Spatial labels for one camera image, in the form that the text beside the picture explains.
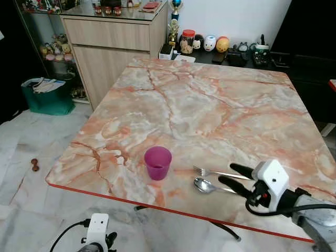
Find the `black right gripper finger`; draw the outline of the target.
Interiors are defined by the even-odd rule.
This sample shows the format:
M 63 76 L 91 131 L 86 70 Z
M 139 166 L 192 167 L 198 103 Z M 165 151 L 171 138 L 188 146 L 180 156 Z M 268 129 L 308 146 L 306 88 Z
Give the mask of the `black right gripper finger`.
M 235 180 L 235 178 L 226 175 L 219 175 L 218 180 L 241 197 L 250 198 L 254 195 L 252 191 L 248 190 L 242 183 Z
M 237 163 L 231 163 L 230 165 L 231 170 L 240 173 L 245 178 L 255 178 L 254 176 L 254 168 L 250 166 L 240 165 Z

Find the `silver fork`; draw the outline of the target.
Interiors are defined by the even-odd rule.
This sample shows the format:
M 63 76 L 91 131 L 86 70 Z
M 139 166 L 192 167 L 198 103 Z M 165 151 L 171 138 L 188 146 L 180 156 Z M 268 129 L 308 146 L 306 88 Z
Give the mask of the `silver fork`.
M 209 175 L 223 175 L 226 177 L 232 177 L 232 178 L 236 178 L 239 179 L 241 178 L 242 180 L 252 180 L 252 178 L 249 178 L 247 176 L 244 175 L 235 175 L 235 174 L 230 174 L 230 173 L 224 173 L 224 172 L 220 172 L 220 171 L 211 171 L 211 170 L 207 170 L 205 168 L 200 168 L 199 166 L 193 166 L 194 170 L 196 170 L 197 172 L 199 172 L 199 174 L 202 177 L 207 177 Z

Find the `silver spoon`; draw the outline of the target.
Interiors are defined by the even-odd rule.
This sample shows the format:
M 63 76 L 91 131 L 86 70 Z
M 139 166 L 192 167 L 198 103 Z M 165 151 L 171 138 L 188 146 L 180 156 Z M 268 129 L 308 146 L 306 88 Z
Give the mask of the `silver spoon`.
M 229 194 L 237 194 L 230 188 L 223 188 L 213 185 L 211 182 L 209 182 L 203 177 L 196 177 L 194 179 L 194 185 L 197 188 L 197 190 L 202 194 L 211 194 L 212 192 L 226 192 Z

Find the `small black box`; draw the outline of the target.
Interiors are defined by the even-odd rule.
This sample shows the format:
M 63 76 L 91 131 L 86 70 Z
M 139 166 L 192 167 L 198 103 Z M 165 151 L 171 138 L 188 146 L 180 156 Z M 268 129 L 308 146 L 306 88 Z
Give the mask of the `small black box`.
M 226 56 L 228 65 L 233 67 L 245 67 L 248 60 L 249 56 L 246 52 L 230 51 Z

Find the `orange yellow egg figurine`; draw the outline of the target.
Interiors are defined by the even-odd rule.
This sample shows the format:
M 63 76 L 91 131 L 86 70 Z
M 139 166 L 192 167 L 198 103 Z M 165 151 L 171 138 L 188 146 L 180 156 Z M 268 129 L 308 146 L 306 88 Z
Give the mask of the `orange yellow egg figurine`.
M 218 53 L 225 53 L 229 48 L 229 38 L 226 36 L 220 36 L 217 38 L 215 43 L 215 50 Z

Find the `black white round figurine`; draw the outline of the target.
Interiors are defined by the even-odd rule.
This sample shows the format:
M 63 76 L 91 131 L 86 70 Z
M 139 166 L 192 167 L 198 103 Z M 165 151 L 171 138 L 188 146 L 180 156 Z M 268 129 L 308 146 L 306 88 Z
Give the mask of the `black white round figurine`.
M 201 34 L 196 34 L 193 40 L 193 51 L 202 50 L 204 43 L 204 36 Z

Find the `clear jar with red lid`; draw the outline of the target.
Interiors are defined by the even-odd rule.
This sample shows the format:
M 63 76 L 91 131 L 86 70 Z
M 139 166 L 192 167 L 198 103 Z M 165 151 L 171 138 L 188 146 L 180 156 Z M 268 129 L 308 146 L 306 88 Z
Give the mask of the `clear jar with red lid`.
M 185 29 L 180 36 L 180 51 L 183 55 L 190 55 L 194 51 L 195 31 Z

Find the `white box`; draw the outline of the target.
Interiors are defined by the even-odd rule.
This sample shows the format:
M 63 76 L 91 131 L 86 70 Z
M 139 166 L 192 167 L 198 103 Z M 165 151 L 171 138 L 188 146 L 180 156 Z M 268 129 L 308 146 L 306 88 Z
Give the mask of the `white box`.
M 158 53 L 158 59 L 173 60 L 174 59 L 174 45 L 163 44 Z

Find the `green bag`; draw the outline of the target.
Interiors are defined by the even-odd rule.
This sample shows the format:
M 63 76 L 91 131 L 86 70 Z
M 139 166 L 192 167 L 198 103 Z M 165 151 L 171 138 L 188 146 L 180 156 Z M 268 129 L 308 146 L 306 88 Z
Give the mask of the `green bag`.
M 34 93 L 27 87 L 31 81 L 37 81 L 40 78 L 28 79 L 21 84 L 29 110 L 35 113 L 42 113 L 54 116 L 63 116 L 70 114 L 75 108 L 74 101 L 70 96 L 70 85 L 66 84 L 55 91 L 46 93 Z

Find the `small gold trophy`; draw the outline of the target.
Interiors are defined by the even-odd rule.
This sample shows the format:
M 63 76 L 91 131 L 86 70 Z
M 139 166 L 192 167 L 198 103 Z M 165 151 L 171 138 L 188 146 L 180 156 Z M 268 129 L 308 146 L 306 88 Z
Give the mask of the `small gold trophy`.
M 174 46 L 176 44 L 177 41 L 177 33 L 178 33 L 178 29 L 179 29 L 179 25 L 178 25 L 178 21 L 177 19 L 171 19 L 170 23 L 168 24 L 168 36 L 167 36 L 167 43 L 168 45 Z

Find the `black television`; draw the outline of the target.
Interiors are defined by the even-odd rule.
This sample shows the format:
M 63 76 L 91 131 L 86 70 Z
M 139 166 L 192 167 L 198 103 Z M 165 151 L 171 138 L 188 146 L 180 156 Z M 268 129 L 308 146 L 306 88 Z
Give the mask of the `black television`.
M 336 0 L 291 0 L 271 51 L 336 60 L 335 20 Z

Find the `trophy with blue globe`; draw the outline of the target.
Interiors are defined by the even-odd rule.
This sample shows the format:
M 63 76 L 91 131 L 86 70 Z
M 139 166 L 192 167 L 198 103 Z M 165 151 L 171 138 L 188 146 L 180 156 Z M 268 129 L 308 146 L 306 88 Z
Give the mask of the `trophy with blue globe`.
M 171 7 L 173 9 L 171 19 L 178 20 L 180 16 L 180 9 L 183 7 L 183 0 L 171 0 Z

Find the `red flat case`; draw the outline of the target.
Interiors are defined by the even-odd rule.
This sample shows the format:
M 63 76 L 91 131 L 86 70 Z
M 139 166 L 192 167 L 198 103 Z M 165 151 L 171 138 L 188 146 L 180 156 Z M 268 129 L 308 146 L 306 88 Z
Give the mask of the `red flat case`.
M 140 12 L 146 12 L 146 13 L 152 13 L 157 10 L 158 7 L 160 7 L 161 2 L 147 2 L 144 5 L 142 5 Z

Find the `pastel toy figurines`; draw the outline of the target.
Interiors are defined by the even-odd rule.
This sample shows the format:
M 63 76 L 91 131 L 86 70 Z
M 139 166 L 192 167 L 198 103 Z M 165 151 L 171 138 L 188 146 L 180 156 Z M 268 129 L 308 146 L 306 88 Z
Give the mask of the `pastel toy figurines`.
M 52 43 L 44 43 L 39 50 L 44 60 L 48 61 L 73 61 L 72 45 L 70 45 L 66 34 L 53 34 Z

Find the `glass display shelf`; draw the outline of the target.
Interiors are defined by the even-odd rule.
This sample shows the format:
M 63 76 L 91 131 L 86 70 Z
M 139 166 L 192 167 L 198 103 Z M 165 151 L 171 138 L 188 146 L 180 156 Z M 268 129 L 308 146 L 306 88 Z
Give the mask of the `glass display shelf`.
M 60 15 L 66 10 L 77 7 L 79 0 L 12 0 L 12 2 L 18 10 L 20 23 L 29 38 L 29 45 L 38 57 L 40 76 L 67 82 L 70 85 L 70 96 L 74 102 L 90 104 L 75 57 L 73 61 L 67 62 L 48 61 L 44 60 L 39 50 L 40 45 L 54 41 L 53 34 L 66 34 Z

